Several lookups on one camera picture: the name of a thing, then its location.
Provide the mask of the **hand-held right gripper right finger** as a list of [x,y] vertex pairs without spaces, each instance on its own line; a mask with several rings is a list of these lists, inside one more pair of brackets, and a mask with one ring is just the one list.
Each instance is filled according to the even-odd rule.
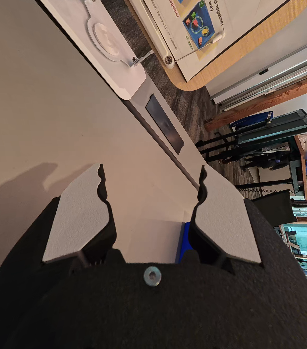
[[243,196],[211,166],[203,165],[188,240],[201,264],[233,273],[231,261],[260,266],[261,257]]

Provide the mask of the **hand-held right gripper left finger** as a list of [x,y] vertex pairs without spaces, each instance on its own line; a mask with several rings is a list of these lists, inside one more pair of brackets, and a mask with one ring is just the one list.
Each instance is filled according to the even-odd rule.
[[101,264],[116,238],[103,164],[96,163],[60,195],[42,261],[76,257],[86,267]]

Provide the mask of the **blue plastic bin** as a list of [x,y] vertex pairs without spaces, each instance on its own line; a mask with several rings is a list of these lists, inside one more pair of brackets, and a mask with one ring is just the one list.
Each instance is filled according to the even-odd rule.
[[189,241],[189,228],[190,222],[186,222],[183,224],[183,229],[181,236],[179,238],[178,250],[177,250],[177,264],[179,264],[183,258],[183,255],[186,251],[193,250],[193,247]]

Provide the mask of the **black panel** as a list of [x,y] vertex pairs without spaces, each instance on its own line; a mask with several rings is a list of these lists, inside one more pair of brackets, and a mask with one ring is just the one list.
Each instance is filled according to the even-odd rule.
[[252,200],[272,227],[297,222],[290,198],[290,190],[267,194]]

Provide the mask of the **standing desk with wooden top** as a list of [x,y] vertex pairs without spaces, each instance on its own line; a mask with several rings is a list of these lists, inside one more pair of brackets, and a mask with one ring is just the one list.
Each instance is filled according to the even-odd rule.
[[303,196],[307,200],[307,172],[304,149],[297,135],[289,138],[293,160],[289,163],[292,187],[295,196]]

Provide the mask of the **wooden clipboard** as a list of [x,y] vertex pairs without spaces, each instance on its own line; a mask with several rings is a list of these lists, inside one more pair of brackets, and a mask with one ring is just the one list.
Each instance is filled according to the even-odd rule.
[[147,20],[143,20],[138,16],[137,9],[133,7],[134,3],[140,1],[127,1],[125,4],[129,8],[131,14],[139,25],[149,45],[164,69],[167,77],[175,87],[183,91],[195,91],[207,85],[222,72],[230,68],[236,62],[241,60],[248,53],[255,50],[269,38],[273,37],[277,32],[281,31],[286,25],[297,18],[307,7],[307,0],[291,0],[286,2],[279,10],[265,19],[263,23],[252,29],[237,43],[222,53],[220,57],[204,67],[191,80],[186,81],[181,70],[175,64],[172,68],[168,68],[162,59],[157,44],[152,41],[154,34],[147,32]]

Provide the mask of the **instruction sheet stand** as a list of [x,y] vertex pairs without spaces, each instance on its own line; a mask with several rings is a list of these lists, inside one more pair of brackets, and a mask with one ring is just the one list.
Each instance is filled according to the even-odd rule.
[[164,67],[187,82],[288,1],[130,1]]

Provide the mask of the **wooden post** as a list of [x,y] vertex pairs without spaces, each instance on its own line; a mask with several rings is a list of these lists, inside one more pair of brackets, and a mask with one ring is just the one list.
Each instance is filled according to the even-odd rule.
[[305,94],[307,94],[307,78],[222,112],[213,119],[205,121],[204,128],[210,132]]

